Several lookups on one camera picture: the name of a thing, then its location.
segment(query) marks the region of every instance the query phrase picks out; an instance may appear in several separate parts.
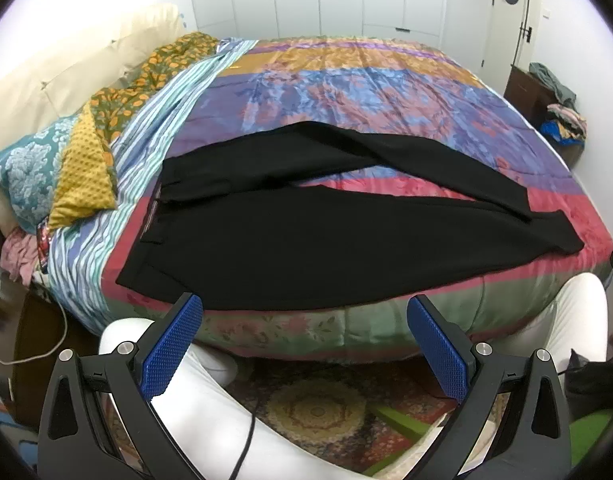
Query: blue gripper pad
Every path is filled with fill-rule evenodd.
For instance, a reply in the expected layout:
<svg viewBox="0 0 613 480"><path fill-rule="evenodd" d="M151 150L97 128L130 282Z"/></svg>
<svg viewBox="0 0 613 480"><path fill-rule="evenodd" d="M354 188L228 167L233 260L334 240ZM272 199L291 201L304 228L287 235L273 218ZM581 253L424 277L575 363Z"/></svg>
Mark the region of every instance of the blue gripper pad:
<svg viewBox="0 0 613 480"><path fill-rule="evenodd" d="M202 324L202 315L202 300L190 296L145 357L139 384L144 399L164 393Z"/></svg>
<svg viewBox="0 0 613 480"><path fill-rule="evenodd" d="M475 358L470 354L470 341L466 335L456 325L446 322L430 300L423 295L414 296L409 300L406 321L446 396L462 402L473 377L473 370L469 368L475 367ZM459 341L462 343L462 353L460 353L446 335L446 330L454 332L451 335L457 338L461 336L468 341L468 355L464 356L464 340Z"/></svg>

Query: pink cloth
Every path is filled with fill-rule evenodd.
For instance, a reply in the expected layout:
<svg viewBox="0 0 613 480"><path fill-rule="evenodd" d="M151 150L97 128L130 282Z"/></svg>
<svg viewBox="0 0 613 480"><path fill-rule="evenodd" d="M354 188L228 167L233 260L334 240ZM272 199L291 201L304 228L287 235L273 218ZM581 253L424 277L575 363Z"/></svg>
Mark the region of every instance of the pink cloth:
<svg viewBox="0 0 613 480"><path fill-rule="evenodd" d="M6 270L13 281L22 277L25 286L30 280L38 261L38 240L20 227L16 227L4 241L0 255L0 267Z"/></svg>

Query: gray cloth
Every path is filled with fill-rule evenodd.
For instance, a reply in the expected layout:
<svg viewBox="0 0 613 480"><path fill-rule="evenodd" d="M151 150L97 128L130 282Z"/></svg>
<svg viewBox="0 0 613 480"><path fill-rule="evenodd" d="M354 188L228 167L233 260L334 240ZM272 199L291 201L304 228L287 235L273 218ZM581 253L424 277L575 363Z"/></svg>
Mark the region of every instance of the gray cloth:
<svg viewBox="0 0 613 480"><path fill-rule="evenodd" d="M560 105L577 111L575 108L575 99L577 99L575 93L570 88L560 83L560 80L555 77L553 72L548 70L546 65L542 63L531 63L528 66L528 71L538 78L545 86L555 92L555 97L557 97L557 101Z"/></svg>

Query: pile of clothes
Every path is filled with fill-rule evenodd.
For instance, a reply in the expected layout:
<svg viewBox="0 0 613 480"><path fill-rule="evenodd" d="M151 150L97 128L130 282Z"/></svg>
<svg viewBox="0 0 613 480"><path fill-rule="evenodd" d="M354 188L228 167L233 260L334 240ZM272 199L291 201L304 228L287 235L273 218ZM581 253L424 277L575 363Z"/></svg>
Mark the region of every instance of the pile of clothes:
<svg viewBox="0 0 613 480"><path fill-rule="evenodd" d="M575 109L577 96L570 88L560 83L555 74L541 63L531 63L529 72L546 87L553 90L557 104L547 107L540 133L552 137L562 146L584 145L587 136L587 122Z"/></svg>

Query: white cable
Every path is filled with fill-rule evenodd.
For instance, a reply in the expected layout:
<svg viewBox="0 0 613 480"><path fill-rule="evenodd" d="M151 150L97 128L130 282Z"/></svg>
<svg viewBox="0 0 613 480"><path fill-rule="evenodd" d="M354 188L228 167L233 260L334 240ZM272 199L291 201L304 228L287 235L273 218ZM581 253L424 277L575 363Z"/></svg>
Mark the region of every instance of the white cable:
<svg viewBox="0 0 613 480"><path fill-rule="evenodd" d="M58 344L56 344L51 350L49 350L48 352L44 353L44 354L40 354L40 355L34 355L33 357L27 357L26 359L18 359L17 361L2 361L0 359L0 364L1 365L19 365L22 363L28 363L30 361L36 361L37 359L43 359L45 357L48 357L49 355L51 355L53 352L55 352L58 348L60 348L61 344L64 342L64 340L66 339L66 332L68 330L68 321L66 320L66 311L64 310L64 307L58 303L58 306L60 307L60 310L62 311L62 317L64 318L64 333L62 334L62 337L60 338L60 341L58 341Z"/></svg>

